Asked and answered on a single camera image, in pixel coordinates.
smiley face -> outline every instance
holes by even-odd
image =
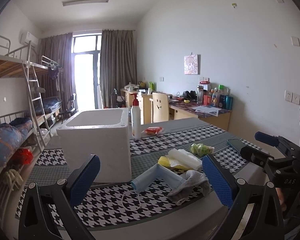
[[[159,100],[159,101],[157,100],[157,108],[160,110],[162,106],[159,106],[158,103],[161,104],[161,100]]]

houndstooth pattern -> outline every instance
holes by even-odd
[[[67,165],[66,159],[63,155],[62,149],[43,150],[38,158],[36,166],[55,166]]]
[[[246,140],[242,140],[242,142],[257,150],[261,150],[260,147]],[[231,173],[236,172],[239,168],[241,168],[243,165],[245,165],[248,162],[246,159],[242,158],[241,155],[231,146],[229,146],[225,150],[216,153],[214,157],[221,164],[223,168],[228,169]]]
[[[133,190],[131,184],[90,189],[82,203],[74,210],[86,227],[97,228],[142,220],[177,207],[167,198],[170,188],[163,180],[156,179],[146,191],[140,193],[141,208],[134,212],[125,210],[120,203],[122,194],[129,190]],[[20,217],[25,193],[26,189],[23,190],[18,204],[17,217]],[[202,193],[196,187],[186,202],[199,196],[202,196]],[[123,205],[128,209],[136,209],[139,206],[136,194],[127,193]],[[55,205],[49,205],[49,208],[56,225],[63,227]]]
[[[132,140],[130,141],[130,152],[132,155],[140,155],[143,153],[165,150],[182,144],[203,140],[223,132],[225,131],[218,127],[208,125],[181,132],[162,134],[140,140]]]

red plastic bag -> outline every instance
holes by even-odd
[[[149,127],[145,129],[142,133],[150,134],[150,135],[158,135],[163,132],[162,127]]]
[[[15,152],[11,159],[18,161],[21,164],[30,164],[33,159],[33,155],[30,150],[21,148]]]

smartphone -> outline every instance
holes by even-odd
[[[235,149],[238,153],[240,153],[241,149],[246,145],[239,139],[230,139],[227,141],[228,144]]]

face mask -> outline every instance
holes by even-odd
[[[183,182],[186,181],[178,174],[175,174],[173,171],[170,171],[169,169],[161,166],[160,164],[155,164],[154,166],[152,166],[151,168],[149,168],[144,173],[142,173],[141,175],[139,175],[131,181],[131,185],[133,186],[134,192],[137,194],[139,200],[139,206],[136,209],[132,210],[127,209],[123,205],[123,198],[125,194],[127,192],[133,192],[132,190],[130,190],[123,193],[122,195],[121,205],[123,206],[123,208],[128,211],[136,211],[139,208],[141,208],[139,193],[144,191],[147,187],[149,187],[157,178],[163,179],[171,189],[178,188]]]

